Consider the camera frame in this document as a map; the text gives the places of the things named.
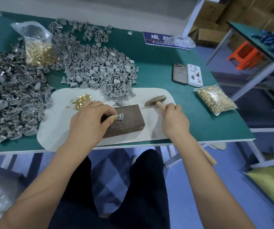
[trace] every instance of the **forearm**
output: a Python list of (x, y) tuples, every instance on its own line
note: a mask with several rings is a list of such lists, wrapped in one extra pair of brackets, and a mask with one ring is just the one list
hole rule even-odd
[(173, 141), (179, 151), (204, 228), (255, 228), (189, 135)]
[(68, 181), (82, 161), (60, 147), (48, 167), (29, 185), (0, 219), (2, 229), (47, 228)]

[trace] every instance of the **sign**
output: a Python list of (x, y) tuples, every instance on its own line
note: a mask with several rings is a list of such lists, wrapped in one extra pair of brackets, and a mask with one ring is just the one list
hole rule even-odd
[(155, 46), (162, 46), (162, 47), (173, 47), (173, 48), (180, 48), (185, 50), (190, 50), (189, 47), (181, 47), (179, 45), (167, 44), (165, 43), (165, 39), (171, 37), (172, 35), (166, 34), (155, 34), (150, 32), (143, 32), (143, 37), (148, 45), (155, 45)]

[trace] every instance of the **orange stool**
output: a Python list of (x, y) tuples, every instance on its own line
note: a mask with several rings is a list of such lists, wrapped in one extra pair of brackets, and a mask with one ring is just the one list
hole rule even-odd
[(253, 68), (261, 58), (262, 53), (249, 42), (245, 41), (227, 60), (235, 59), (239, 62), (237, 69), (244, 70), (247, 67), (249, 69)]

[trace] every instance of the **black pants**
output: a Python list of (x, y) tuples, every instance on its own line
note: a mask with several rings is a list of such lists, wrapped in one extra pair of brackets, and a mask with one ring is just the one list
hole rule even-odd
[(52, 228), (170, 228), (164, 164), (153, 149), (143, 152), (130, 169), (130, 186), (120, 207), (107, 219), (94, 205), (87, 157), (78, 166), (50, 222)]

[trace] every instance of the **wooden block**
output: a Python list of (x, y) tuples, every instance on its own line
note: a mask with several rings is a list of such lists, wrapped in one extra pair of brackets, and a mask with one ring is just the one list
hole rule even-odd
[[(115, 121), (106, 131), (103, 138), (137, 132), (143, 130), (145, 123), (138, 104), (115, 108), (117, 113), (123, 113), (124, 119)], [(108, 116), (103, 115), (101, 122)]]

